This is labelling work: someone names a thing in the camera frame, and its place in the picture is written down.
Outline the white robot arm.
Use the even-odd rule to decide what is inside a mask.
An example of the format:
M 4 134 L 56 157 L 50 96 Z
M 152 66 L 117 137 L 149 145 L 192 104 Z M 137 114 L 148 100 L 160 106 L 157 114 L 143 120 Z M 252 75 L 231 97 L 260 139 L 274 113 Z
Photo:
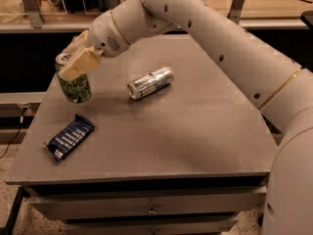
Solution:
M 313 235 L 313 74 L 202 0 L 126 0 L 67 47 L 59 72 L 74 80 L 148 37 L 180 27 L 283 138 L 273 161 L 261 235 Z

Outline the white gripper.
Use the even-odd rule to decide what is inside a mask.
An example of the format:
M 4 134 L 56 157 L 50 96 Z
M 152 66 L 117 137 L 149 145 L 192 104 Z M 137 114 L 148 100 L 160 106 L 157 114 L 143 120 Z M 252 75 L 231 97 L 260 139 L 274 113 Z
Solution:
M 84 30 L 71 40 L 65 52 L 74 55 L 61 68 L 58 75 L 67 81 L 75 80 L 95 69 L 101 62 L 101 55 L 108 58 L 116 57 L 125 52 L 129 46 L 117 29 L 112 12 L 106 11 L 91 23 L 89 31 Z

